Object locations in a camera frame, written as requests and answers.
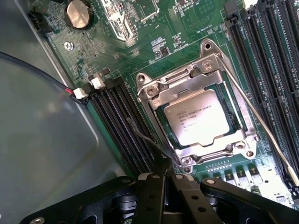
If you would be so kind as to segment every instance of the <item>white connector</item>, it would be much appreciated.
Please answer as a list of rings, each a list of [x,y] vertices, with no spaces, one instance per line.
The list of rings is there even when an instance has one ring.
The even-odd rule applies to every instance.
[[[242,0],[243,2],[243,8],[246,10],[250,9],[252,6],[255,6],[257,4],[258,0]]]
[[[96,78],[92,79],[91,83],[93,84],[93,87],[97,90],[105,87],[105,84],[100,77],[96,77]]]
[[[74,90],[74,94],[75,94],[77,99],[83,99],[85,97],[88,97],[88,94],[81,88],[76,88]]]

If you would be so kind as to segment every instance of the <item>cpu socket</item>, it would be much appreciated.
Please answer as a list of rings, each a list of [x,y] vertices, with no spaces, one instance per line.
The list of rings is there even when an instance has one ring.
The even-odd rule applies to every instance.
[[[223,63],[234,71],[230,59],[206,39],[199,59],[155,79],[137,74],[138,100],[163,147],[186,173],[207,161],[256,155],[258,135]]]

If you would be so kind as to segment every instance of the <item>motherboard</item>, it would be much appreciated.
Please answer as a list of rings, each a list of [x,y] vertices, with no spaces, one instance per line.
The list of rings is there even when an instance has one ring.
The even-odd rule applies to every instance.
[[[29,2],[36,31],[128,175],[153,171],[154,144],[196,181],[221,178],[298,208],[299,189],[263,125],[212,56],[298,176],[299,1]]]

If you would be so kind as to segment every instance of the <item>cable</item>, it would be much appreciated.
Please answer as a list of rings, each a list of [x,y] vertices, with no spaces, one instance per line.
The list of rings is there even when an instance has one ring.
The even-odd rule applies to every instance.
[[[257,120],[260,122],[260,124],[262,125],[263,129],[265,130],[266,134],[268,135],[270,141],[273,143],[274,148],[276,149],[276,151],[278,152],[280,158],[282,159],[282,161],[286,164],[288,172],[290,174],[291,179],[293,180],[295,186],[299,186],[299,179],[294,171],[294,169],[291,167],[289,161],[286,159],[285,155],[283,154],[283,152],[280,149],[279,144],[277,143],[274,134],[272,133],[272,131],[268,128],[267,124],[264,122],[263,118],[259,115],[258,111],[255,109],[255,107],[252,105],[251,101],[247,98],[246,94],[244,93],[244,91],[242,90],[241,86],[239,85],[238,81],[235,79],[233,73],[229,70],[229,68],[227,67],[227,65],[222,61],[222,59],[219,56],[216,56],[218,58],[218,61],[221,63],[221,65],[223,66],[224,70],[226,71],[229,79],[233,82],[233,84],[235,85],[235,87],[238,89],[239,93],[242,95],[243,99],[246,101],[247,105],[249,106],[249,108],[251,109],[251,111],[253,112],[253,114],[255,115],[255,117],[257,118]]]
[[[166,152],[164,152],[152,139],[144,136],[143,134],[141,134],[138,131],[138,128],[135,124],[134,121],[132,121],[130,118],[127,118],[128,123],[130,124],[130,126],[133,128],[133,131],[135,134],[138,135],[138,137],[140,137],[141,139],[147,141],[148,143],[150,143],[153,147],[155,147],[155,149],[157,149],[160,153],[162,153],[163,156],[170,158],[172,160],[172,162],[177,166],[177,167],[181,167],[181,165],[179,165],[171,156],[169,156]]]
[[[5,61],[8,61],[8,62],[10,62],[14,65],[17,65],[19,67],[25,68],[25,69],[37,74],[38,76],[44,78],[46,81],[51,82],[55,86],[63,89],[64,91],[68,92],[69,94],[73,94],[73,89],[72,88],[67,87],[66,85],[59,82],[58,80],[56,80],[55,78],[53,78],[52,76],[47,74],[46,72],[38,69],[37,67],[35,67],[35,66],[25,62],[25,61],[22,61],[21,59],[18,59],[16,57],[13,57],[13,56],[8,55],[8,54],[6,54],[4,52],[1,52],[1,51],[0,51],[0,58],[5,60]]]

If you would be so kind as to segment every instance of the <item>green circuit board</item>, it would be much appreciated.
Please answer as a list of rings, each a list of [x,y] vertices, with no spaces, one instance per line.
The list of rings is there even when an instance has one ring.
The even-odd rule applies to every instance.
[[[47,33],[46,38],[76,87],[89,82],[88,77],[91,75],[99,74],[104,80],[122,77],[134,100],[137,101],[135,79],[139,72],[145,72],[150,77],[156,78],[187,64],[199,57],[201,41],[209,38],[230,57],[242,88],[248,92],[248,83],[224,22],[226,15],[223,5],[228,0],[113,0],[112,2],[126,12],[125,16],[129,21],[126,26],[131,27],[131,32],[127,33],[114,29],[108,22],[107,9],[105,10],[103,3],[105,0],[88,2],[94,18],[87,30],[76,30],[65,23],[64,3],[31,0],[30,4],[31,9],[44,15],[51,27],[52,32]],[[236,2],[242,9],[242,0]],[[74,49],[66,50],[64,47],[66,42],[71,42]],[[105,68],[109,68],[111,72],[102,75],[101,71]],[[91,105],[88,105],[88,108],[105,134],[105,127],[97,113]],[[150,121],[145,115],[144,117],[151,127]],[[276,164],[268,140],[253,116],[252,119],[261,138],[255,159],[247,160],[242,155],[236,155],[208,162],[194,167],[192,175],[196,180],[201,180],[208,176],[224,177],[225,172],[231,170],[236,176],[240,167],[249,175],[249,167],[254,164],[263,180],[270,178],[271,182],[279,182],[278,187],[271,193],[267,193],[267,185],[261,183],[259,187],[263,191],[263,196],[275,200],[274,195],[278,193],[285,196],[286,204],[291,205],[289,192],[275,172]],[[122,158],[117,147],[108,138],[107,136],[107,141],[121,163]],[[250,187],[252,180],[245,188]]]

